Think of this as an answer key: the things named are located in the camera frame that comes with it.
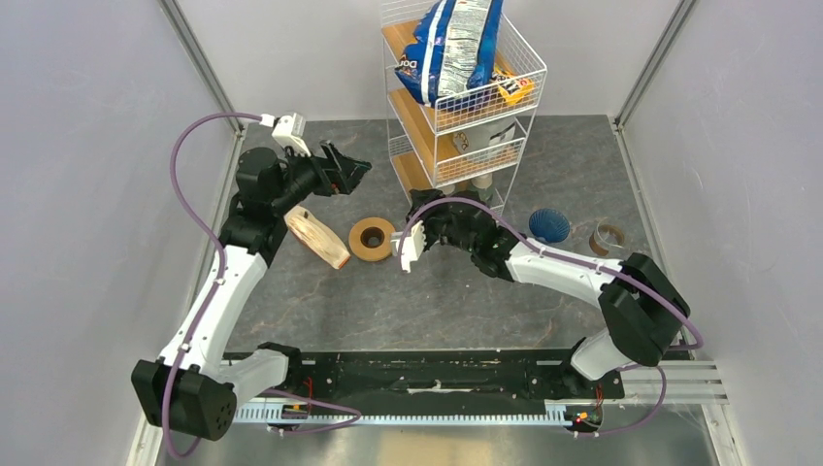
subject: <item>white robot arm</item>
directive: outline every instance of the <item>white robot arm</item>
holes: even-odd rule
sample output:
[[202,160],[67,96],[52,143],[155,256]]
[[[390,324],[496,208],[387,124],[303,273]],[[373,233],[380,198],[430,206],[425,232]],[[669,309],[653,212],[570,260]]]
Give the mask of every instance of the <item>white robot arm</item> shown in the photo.
[[[473,194],[458,196],[471,199]],[[411,198],[409,217],[444,196],[435,189],[413,190]],[[395,250],[399,247],[399,235],[392,238]],[[604,259],[551,248],[533,238],[527,241],[528,246],[520,243],[476,207],[443,204],[424,213],[412,226],[400,251],[401,263],[408,272],[411,263],[436,243],[452,245],[469,252],[472,262],[490,277],[552,288],[598,308],[607,328],[578,342],[566,361],[570,372],[579,376],[582,383],[597,381],[609,371],[632,363],[657,365],[682,324],[654,300],[601,272],[601,268],[622,270],[675,303],[688,317],[690,311],[685,301],[649,257],[634,253],[627,260]],[[571,261],[558,260],[561,257]]]
[[[171,383],[166,412],[170,428],[209,440],[225,434],[239,405],[287,382],[290,366],[300,364],[298,349],[266,343],[243,361],[221,365],[238,316],[286,234],[286,213],[311,194],[350,194],[372,168],[342,155],[328,142],[321,143],[325,156],[314,156],[301,137],[304,124],[298,114],[263,118],[263,124],[274,128],[272,137],[283,147],[285,159],[267,148],[240,156],[235,177],[239,192],[219,235],[226,255],[222,278],[215,253],[206,285],[180,330],[155,361],[138,361],[132,371],[132,384],[149,423],[161,425],[164,390]],[[213,283],[218,287],[201,313]],[[175,379],[169,381],[173,372]]]

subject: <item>blue strainer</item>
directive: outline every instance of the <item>blue strainer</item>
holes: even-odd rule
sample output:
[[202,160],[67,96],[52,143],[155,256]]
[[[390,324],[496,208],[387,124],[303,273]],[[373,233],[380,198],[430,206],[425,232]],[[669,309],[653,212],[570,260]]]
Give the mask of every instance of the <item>blue strainer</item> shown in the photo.
[[554,209],[538,209],[529,217],[529,230],[544,243],[560,243],[569,237],[572,226]]

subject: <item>white wall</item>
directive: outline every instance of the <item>white wall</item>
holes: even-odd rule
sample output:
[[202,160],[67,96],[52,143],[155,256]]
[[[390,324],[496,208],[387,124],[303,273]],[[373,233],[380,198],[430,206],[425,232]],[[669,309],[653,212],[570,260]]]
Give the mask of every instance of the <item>white wall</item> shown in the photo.
[[[0,15],[0,463],[122,464],[129,377],[184,314],[204,237],[168,155],[215,105],[155,2],[4,2]],[[180,161],[212,212],[233,138]]]
[[823,454],[822,17],[815,0],[700,2],[627,129],[754,465]]
[[[386,0],[179,1],[236,109],[386,116],[379,33]],[[676,4],[505,0],[549,68],[541,112],[615,115]]]

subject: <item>white wire basket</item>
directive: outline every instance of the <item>white wire basket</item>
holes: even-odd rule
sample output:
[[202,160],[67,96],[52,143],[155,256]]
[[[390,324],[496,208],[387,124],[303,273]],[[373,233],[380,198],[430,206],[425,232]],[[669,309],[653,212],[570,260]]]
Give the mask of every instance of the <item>white wire basket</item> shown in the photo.
[[[465,183],[471,178],[516,166],[525,149],[545,82],[545,63],[503,15],[495,59],[498,80],[441,97],[434,108],[417,104],[397,79],[395,68],[406,45],[414,41],[415,27],[435,3],[435,0],[383,0],[380,4],[387,107],[389,118],[396,117],[401,124],[395,126],[402,128],[400,134],[392,134],[389,128],[389,155],[407,196],[412,188]],[[515,116],[515,135],[502,144],[460,153],[452,142],[452,133]],[[504,196],[495,191],[491,204],[498,212],[503,210],[509,191],[510,188]]]
[[[382,3],[382,33],[389,56],[387,72],[393,73],[404,48],[413,42],[415,27],[434,3],[415,0]],[[500,19],[495,65],[506,79],[442,97],[435,108],[421,106],[436,135],[537,108],[543,94],[545,63],[506,16]]]

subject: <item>black metal base plate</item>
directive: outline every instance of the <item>black metal base plate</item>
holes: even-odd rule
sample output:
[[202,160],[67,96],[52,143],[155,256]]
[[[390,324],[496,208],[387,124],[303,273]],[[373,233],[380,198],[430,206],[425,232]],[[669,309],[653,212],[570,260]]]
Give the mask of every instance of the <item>black metal base plate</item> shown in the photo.
[[[545,399],[596,398],[598,383],[576,393],[563,385],[560,362],[570,354],[570,349],[308,352],[302,354],[301,371],[304,380],[313,380],[314,399],[366,416],[540,415]],[[225,354],[229,360],[247,356]],[[604,397],[625,396],[618,373],[600,382]],[[336,413],[314,408],[313,414]]]

